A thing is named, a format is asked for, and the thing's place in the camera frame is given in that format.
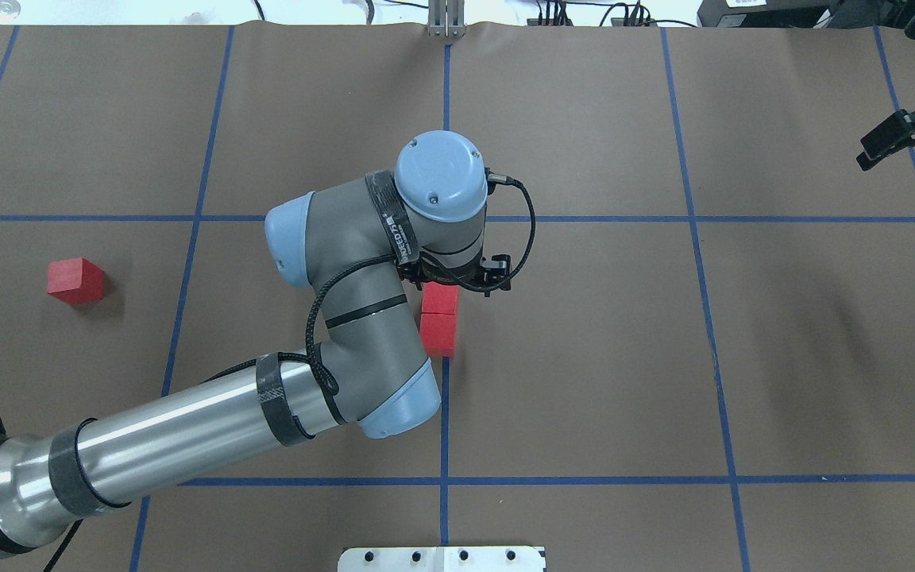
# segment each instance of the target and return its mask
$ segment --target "white label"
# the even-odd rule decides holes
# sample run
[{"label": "white label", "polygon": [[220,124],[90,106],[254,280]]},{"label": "white label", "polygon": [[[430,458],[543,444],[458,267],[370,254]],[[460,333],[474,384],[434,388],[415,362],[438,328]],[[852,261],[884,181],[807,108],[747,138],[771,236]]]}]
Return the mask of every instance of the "white label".
[{"label": "white label", "polygon": [[740,28],[747,14],[726,14],[719,18],[719,28]]}]

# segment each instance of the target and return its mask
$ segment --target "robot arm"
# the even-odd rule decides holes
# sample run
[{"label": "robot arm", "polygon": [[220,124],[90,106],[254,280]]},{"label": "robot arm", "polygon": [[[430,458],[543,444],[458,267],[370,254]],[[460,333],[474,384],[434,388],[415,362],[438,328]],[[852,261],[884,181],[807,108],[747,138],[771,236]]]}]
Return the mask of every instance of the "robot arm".
[{"label": "robot arm", "polygon": [[[471,141],[431,131],[403,149],[392,174],[271,210],[264,230],[277,270],[317,292],[305,354],[266,354],[51,438],[5,439],[0,421],[0,558],[53,542],[77,519],[339,424],[358,421],[380,439],[428,420],[439,390],[399,276],[509,289],[522,264],[512,272],[509,257],[482,257],[495,184],[523,189],[490,174]],[[534,236],[530,200],[529,209]],[[317,344],[321,307],[330,341]]]}]

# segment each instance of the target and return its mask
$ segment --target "red cube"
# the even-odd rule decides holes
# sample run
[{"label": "red cube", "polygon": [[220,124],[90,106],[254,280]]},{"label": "red cube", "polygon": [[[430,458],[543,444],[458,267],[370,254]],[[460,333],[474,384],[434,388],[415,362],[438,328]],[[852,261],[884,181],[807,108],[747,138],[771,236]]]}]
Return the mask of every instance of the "red cube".
[{"label": "red cube", "polygon": [[419,337],[432,356],[454,357],[454,338],[458,333],[458,317],[450,314],[422,314]]},{"label": "red cube", "polygon": [[427,282],[422,289],[422,314],[458,314],[461,286],[444,286]]},{"label": "red cube", "polygon": [[86,304],[105,297],[105,272],[86,258],[48,265],[48,294],[63,303]]}]

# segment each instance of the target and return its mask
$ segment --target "white mounting plate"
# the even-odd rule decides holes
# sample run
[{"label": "white mounting plate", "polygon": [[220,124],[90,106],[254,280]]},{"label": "white mounting plate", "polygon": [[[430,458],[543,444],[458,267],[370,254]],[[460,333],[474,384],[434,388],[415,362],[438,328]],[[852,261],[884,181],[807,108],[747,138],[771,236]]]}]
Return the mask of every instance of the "white mounting plate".
[{"label": "white mounting plate", "polygon": [[546,572],[545,554],[545,547],[368,547],[346,550],[338,572]]}]

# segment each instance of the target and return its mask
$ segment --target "light blue joint cap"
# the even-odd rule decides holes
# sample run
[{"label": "light blue joint cap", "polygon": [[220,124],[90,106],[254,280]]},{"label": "light blue joint cap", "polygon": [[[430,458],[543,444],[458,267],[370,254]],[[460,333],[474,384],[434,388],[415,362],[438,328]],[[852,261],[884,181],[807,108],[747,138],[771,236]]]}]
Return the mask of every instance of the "light blue joint cap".
[{"label": "light blue joint cap", "polygon": [[395,184],[412,210],[442,223],[467,221],[486,205],[482,153],[453,131],[428,131],[405,145]]},{"label": "light blue joint cap", "polygon": [[440,388],[429,359],[377,409],[359,420],[370,439],[383,439],[421,426],[440,408]]},{"label": "light blue joint cap", "polygon": [[306,218],[312,198],[313,192],[309,191],[298,199],[273,207],[264,219],[264,232],[277,272],[298,288],[310,286],[306,272]]}]

